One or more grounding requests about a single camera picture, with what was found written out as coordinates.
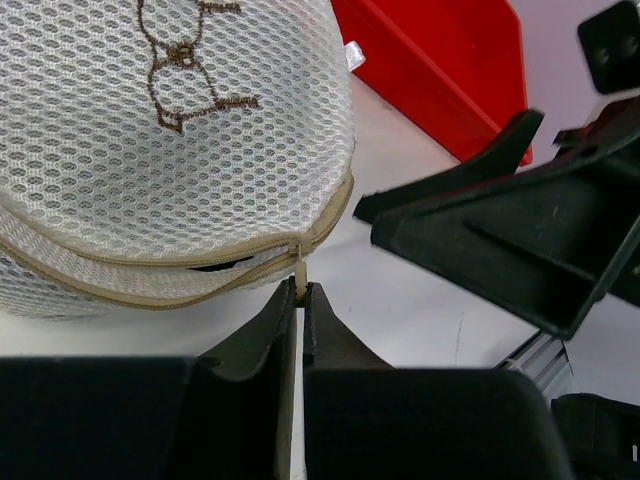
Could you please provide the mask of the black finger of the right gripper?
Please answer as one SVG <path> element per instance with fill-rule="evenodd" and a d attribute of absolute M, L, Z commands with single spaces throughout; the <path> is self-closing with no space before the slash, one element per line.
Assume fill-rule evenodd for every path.
<path fill-rule="evenodd" d="M 639 301 L 639 113 L 606 109 L 519 171 L 542 119 L 514 115 L 472 160 L 354 214 L 374 246 L 568 340 L 605 296 Z"/>

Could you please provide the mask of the white mesh laundry bag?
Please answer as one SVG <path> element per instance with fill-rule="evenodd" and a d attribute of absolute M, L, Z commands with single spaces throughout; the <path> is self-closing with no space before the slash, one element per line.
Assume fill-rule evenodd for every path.
<path fill-rule="evenodd" d="M 5 1 L 1 308 L 168 310 L 302 272 L 354 178 L 327 1 Z"/>

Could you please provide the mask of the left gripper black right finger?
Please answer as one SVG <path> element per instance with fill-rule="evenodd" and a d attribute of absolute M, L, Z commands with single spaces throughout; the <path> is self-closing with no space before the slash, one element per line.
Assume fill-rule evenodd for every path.
<path fill-rule="evenodd" d="M 569 479 L 544 397 L 503 369 L 395 368 L 304 299 L 304 446 L 311 479 Z"/>

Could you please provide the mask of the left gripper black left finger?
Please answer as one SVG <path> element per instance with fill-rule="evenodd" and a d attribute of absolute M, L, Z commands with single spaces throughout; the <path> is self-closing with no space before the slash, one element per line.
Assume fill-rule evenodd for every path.
<path fill-rule="evenodd" d="M 5 479 L 286 479 L 296 290 L 198 356 L 1 362 Z"/>

